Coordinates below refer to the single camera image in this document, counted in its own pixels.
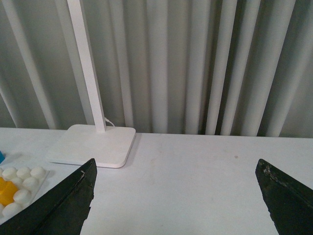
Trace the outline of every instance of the egg tray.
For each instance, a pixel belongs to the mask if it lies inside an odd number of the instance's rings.
[[[30,188],[30,187],[25,187],[23,185],[23,183],[25,182],[25,180],[27,180],[28,178],[31,178],[32,175],[26,176],[26,177],[18,177],[16,175],[17,171],[21,171],[21,170],[27,170],[29,169],[28,167],[23,167],[20,169],[15,169],[14,167],[10,167],[8,169],[3,170],[2,168],[0,168],[0,177],[3,177],[6,181],[11,181],[14,183],[14,185],[19,189],[15,195],[21,190],[27,190],[30,193],[30,197],[28,197],[26,199],[26,201],[24,202],[16,202],[14,201],[13,203],[7,205],[6,207],[2,204],[0,204],[0,225],[3,224],[5,221],[7,221],[8,219],[10,219],[11,217],[15,216],[17,213],[19,213],[20,211],[24,210],[26,207],[28,207],[34,200],[36,194],[38,193],[39,189],[41,188],[41,186],[43,185],[44,181],[46,180],[47,175],[49,174],[48,170],[44,170],[45,174],[43,176],[41,176],[38,180],[38,183],[36,184],[35,187]],[[15,171],[15,177],[13,179],[8,179],[6,178],[6,174],[3,175],[3,173],[6,173],[8,171],[11,171],[14,173]]]

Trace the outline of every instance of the desk lamp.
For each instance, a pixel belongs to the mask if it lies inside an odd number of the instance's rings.
[[[71,126],[47,153],[53,163],[82,165],[95,158],[98,167],[119,168],[127,160],[135,129],[106,126],[93,63],[84,7],[67,0],[95,125]]]

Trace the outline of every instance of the white table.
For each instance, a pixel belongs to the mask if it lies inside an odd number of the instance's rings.
[[[65,131],[0,128],[2,168],[43,166],[43,195],[78,168],[45,160]],[[82,235],[277,235],[259,158],[313,188],[313,139],[136,134],[120,169],[98,168]]]

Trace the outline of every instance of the blue object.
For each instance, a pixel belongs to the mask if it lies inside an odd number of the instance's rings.
[[[0,151],[0,163],[2,163],[3,160],[4,160],[4,155],[3,155],[3,154],[1,153],[1,151]]]

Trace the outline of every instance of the yellow object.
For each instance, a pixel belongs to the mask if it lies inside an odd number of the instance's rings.
[[[19,189],[11,181],[5,181],[0,177],[0,203],[4,206],[14,202],[13,196]]]

